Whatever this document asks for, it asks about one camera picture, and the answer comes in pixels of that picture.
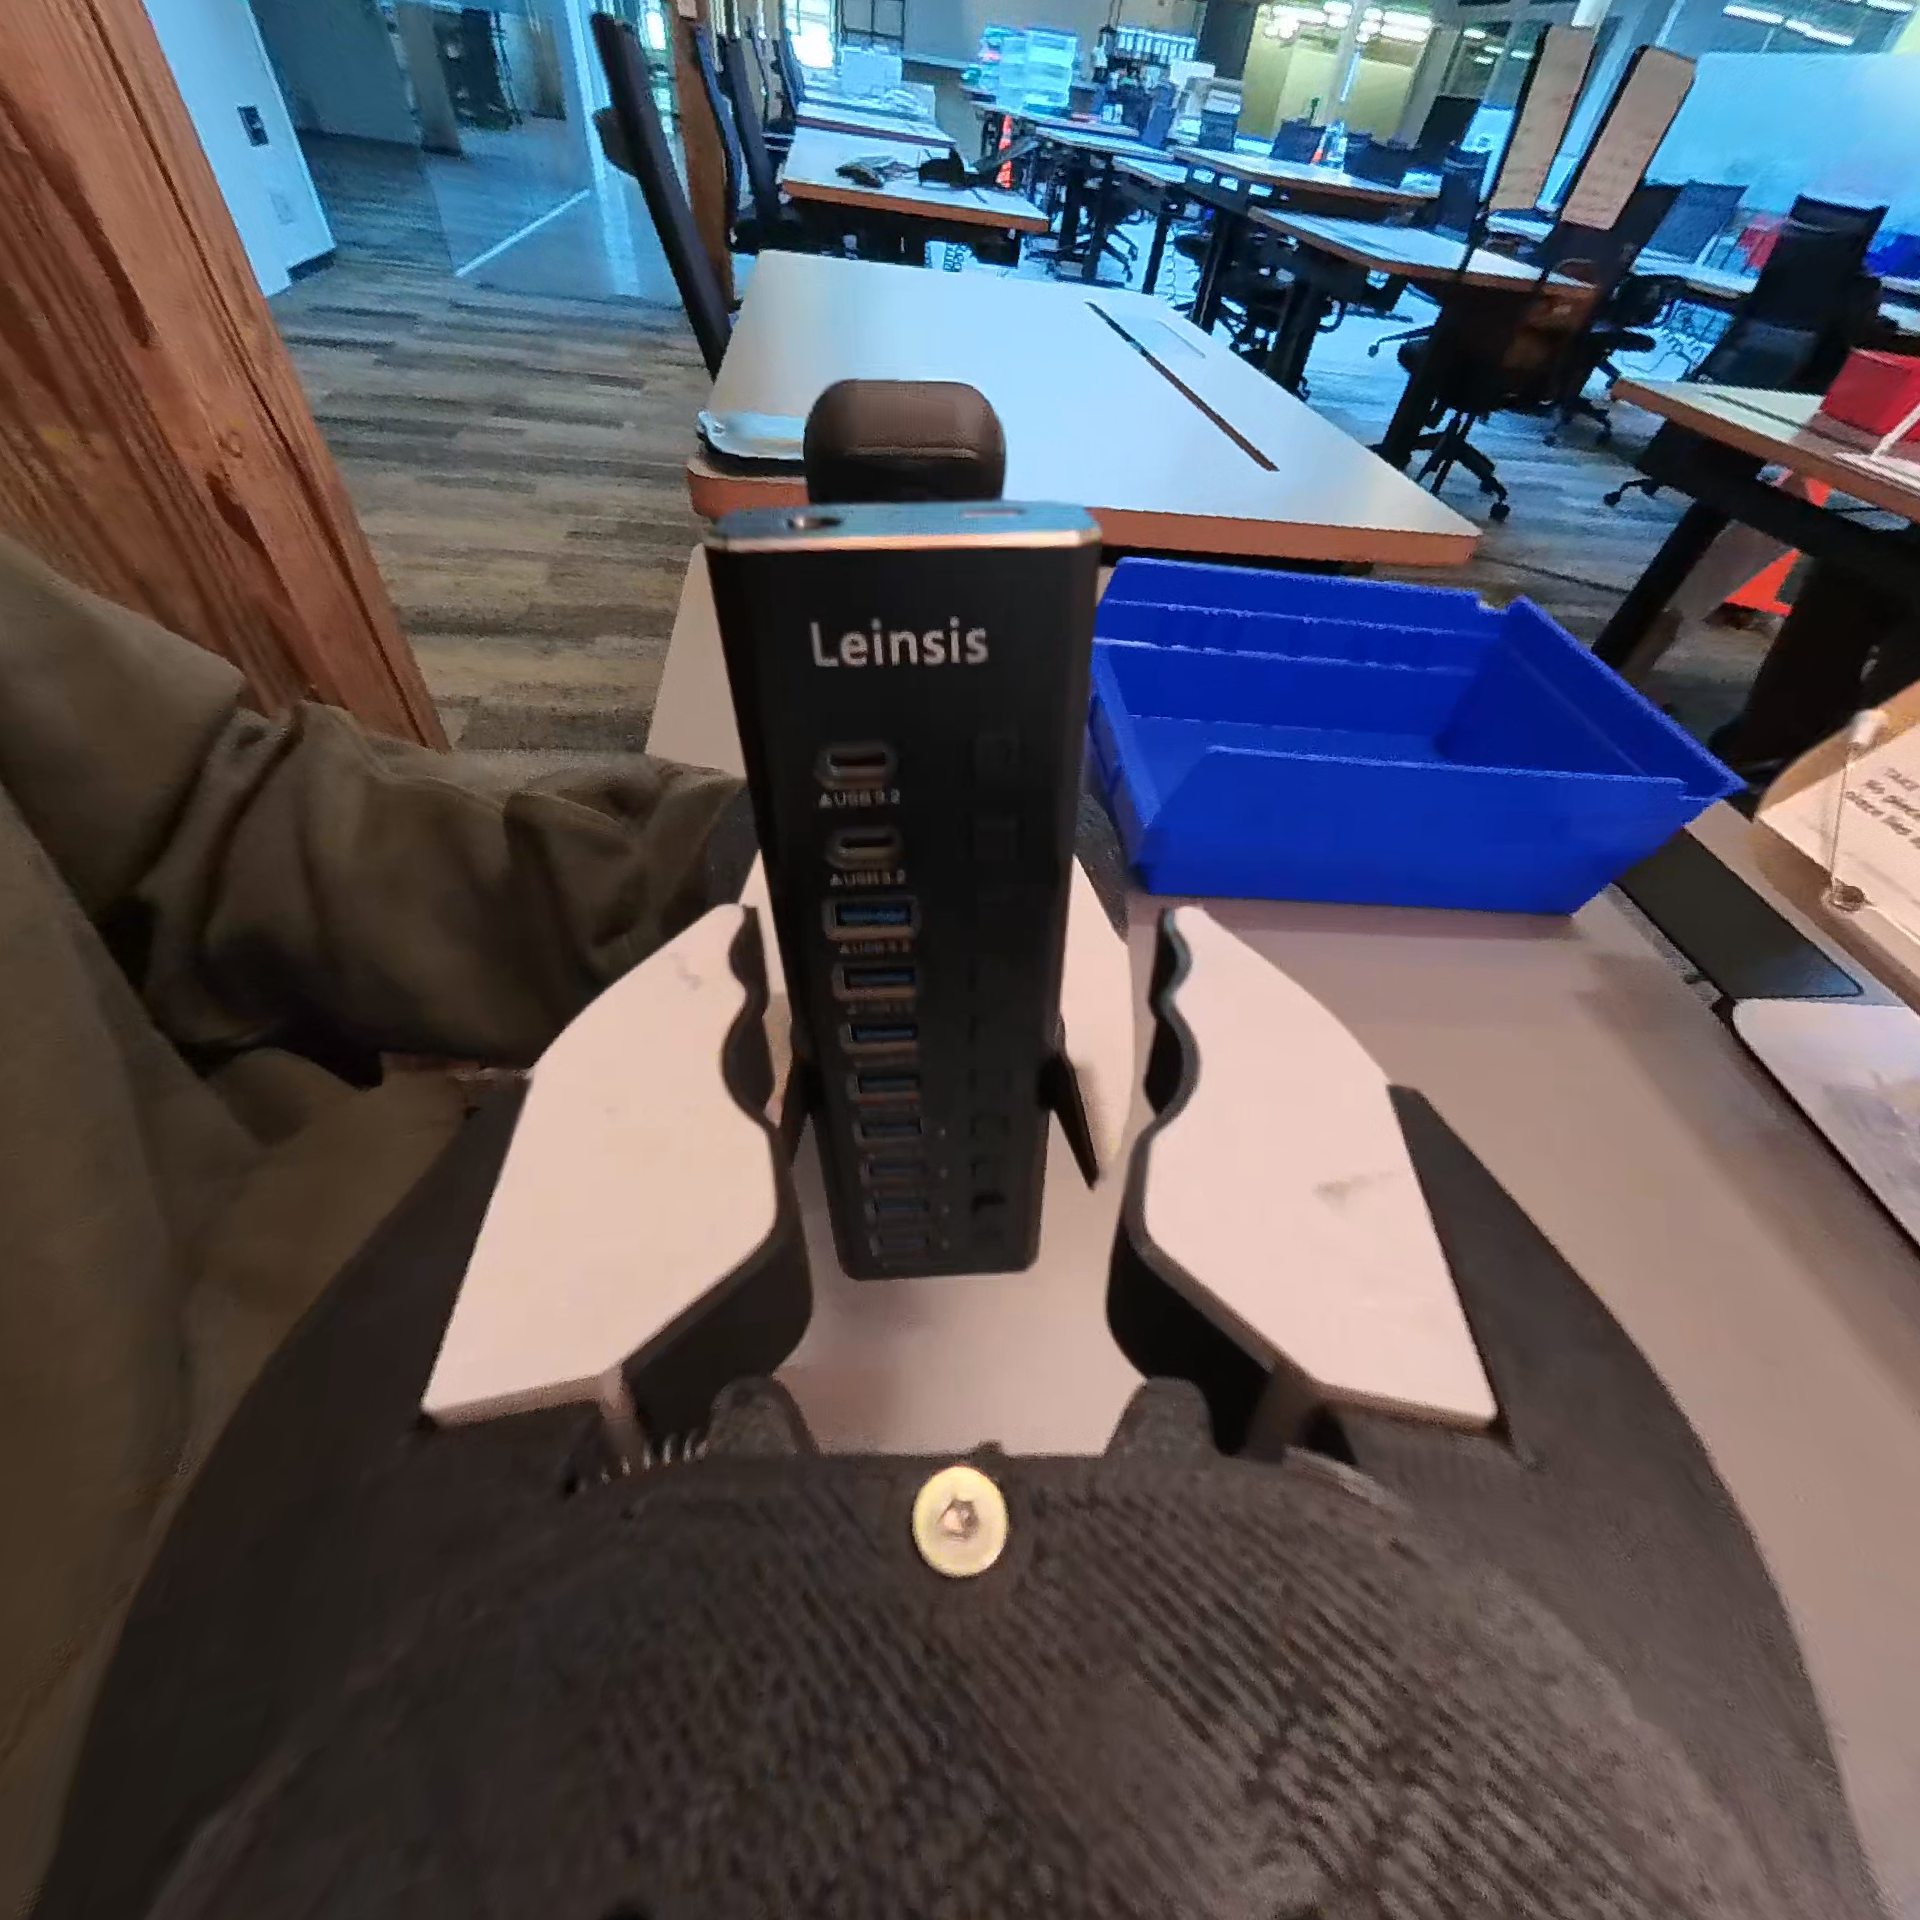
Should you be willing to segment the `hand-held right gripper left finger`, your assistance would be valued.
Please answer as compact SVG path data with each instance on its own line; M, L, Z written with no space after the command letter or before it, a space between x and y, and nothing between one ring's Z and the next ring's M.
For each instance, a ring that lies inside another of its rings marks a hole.
M587 1407L708 1428L798 1349L810 1252L768 999L759 917L727 903L544 1052L423 1388L431 1427Z

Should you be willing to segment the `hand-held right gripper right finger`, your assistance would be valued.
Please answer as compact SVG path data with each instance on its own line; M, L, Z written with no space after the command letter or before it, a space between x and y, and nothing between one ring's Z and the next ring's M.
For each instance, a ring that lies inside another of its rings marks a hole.
M1160 913L1148 1123L1108 1327L1191 1385L1221 1453L1342 1445L1344 1418L1446 1435L1501 1411L1396 1093L1348 1027L1204 908Z

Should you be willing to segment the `large black USB hub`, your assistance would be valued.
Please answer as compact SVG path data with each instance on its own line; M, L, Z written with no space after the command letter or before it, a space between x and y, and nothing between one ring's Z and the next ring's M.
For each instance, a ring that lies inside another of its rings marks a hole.
M1028 1269L1066 1075L1096 524L839 502L734 511L704 554L839 1262Z

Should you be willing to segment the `large blue plastic bin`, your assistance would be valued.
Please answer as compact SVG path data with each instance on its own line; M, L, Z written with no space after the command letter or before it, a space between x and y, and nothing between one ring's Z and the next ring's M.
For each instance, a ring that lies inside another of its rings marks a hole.
M1087 735L1151 897L1567 917L1738 777L1530 599L1122 559Z

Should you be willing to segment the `white-top neighbouring desk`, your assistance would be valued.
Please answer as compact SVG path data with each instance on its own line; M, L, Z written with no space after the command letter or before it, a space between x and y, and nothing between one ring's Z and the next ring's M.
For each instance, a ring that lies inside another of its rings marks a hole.
M975 388L1002 422L1003 494L1087 510L1112 554L1451 569L1482 540L1149 294L764 257L707 409L803 426L846 377Z

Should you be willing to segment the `person's green jacket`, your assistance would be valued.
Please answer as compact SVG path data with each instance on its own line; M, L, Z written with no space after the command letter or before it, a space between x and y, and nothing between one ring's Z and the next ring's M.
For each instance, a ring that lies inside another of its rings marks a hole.
M5 1916L165 1522L463 1116L435 1071L349 1093L325 1044L363 1052L173 1044L5 802Z

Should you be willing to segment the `wooden pillar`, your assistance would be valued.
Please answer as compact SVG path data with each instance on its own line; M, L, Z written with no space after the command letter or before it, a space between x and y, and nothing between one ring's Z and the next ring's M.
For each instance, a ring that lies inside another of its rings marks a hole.
M142 4L5 4L2 522L251 707L445 750Z

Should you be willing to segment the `black mesh-back office chair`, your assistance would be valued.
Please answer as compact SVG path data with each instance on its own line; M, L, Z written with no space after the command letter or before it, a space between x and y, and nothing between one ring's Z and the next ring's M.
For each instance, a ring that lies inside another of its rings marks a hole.
M1824 394L1878 314L1878 281L1864 270L1864 257L1880 220L1880 209L1798 199L1752 292L1693 381Z

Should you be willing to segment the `red bin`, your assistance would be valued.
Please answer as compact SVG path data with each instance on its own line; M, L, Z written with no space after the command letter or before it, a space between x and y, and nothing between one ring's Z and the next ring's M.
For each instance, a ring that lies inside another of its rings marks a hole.
M1821 398L1813 429L1876 457L1916 457L1917 355L1853 349Z

